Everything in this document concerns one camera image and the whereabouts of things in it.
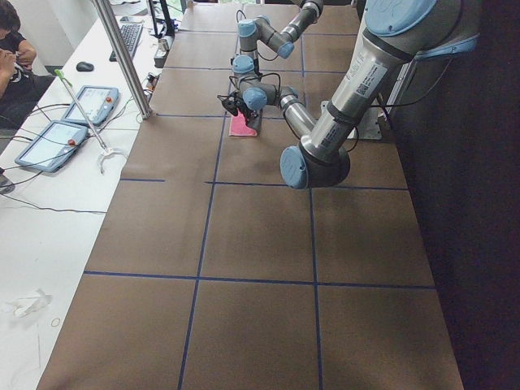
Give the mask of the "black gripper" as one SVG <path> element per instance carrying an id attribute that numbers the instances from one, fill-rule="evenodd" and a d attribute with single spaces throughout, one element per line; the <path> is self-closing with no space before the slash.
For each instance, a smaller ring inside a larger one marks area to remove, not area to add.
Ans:
<path id="1" fill-rule="evenodd" d="M 255 124 L 258 122 L 256 111 L 249 109 L 243 100 L 239 99 L 236 101 L 236 108 L 244 116 L 245 120 L 247 120 L 247 124 Z"/>

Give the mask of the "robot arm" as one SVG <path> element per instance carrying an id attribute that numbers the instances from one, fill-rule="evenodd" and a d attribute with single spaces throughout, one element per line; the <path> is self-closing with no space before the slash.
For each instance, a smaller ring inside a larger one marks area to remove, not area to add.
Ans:
<path id="1" fill-rule="evenodd" d="M 343 144 L 376 99 L 393 70 L 412 60 L 452 58 L 472 51 L 479 37 L 480 1 L 368 1 L 358 34 L 360 50 L 331 100 L 315 119 L 297 93 L 281 84 L 265 84 L 258 66 L 262 42 L 286 59 L 302 33 L 323 13 L 321 1 L 299 1 L 298 15 L 280 32 L 265 16 L 238 24 L 240 53 L 232 60 L 235 89 L 222 97 L 232 115 L 253 126 L 265 106 L 277 106 L 300 141 L 286 148 L 280 171 L 294 189 L 331 187 L 349 173 Z"/>
<path id="2" fill-rule="evenodd" d="M 249 70 L 256 76 L 262 73 L 259 69 L 258 42 L 261 41 L 276 53 L 276 58 L 287 59 L 294 50 L 294 43 L 303 32 L 315 24 L 323 13 L 323 1 L 292 1 L 299 6 L 299 13 L 278 32 L 271 26 L 268 17 L 260 15 L 254 19 L 237 21 L 237 32 L 240 42 L 240 54 L 232 60 L 233 71 L 237 72 L 239 65 L 249 65 Z"/>

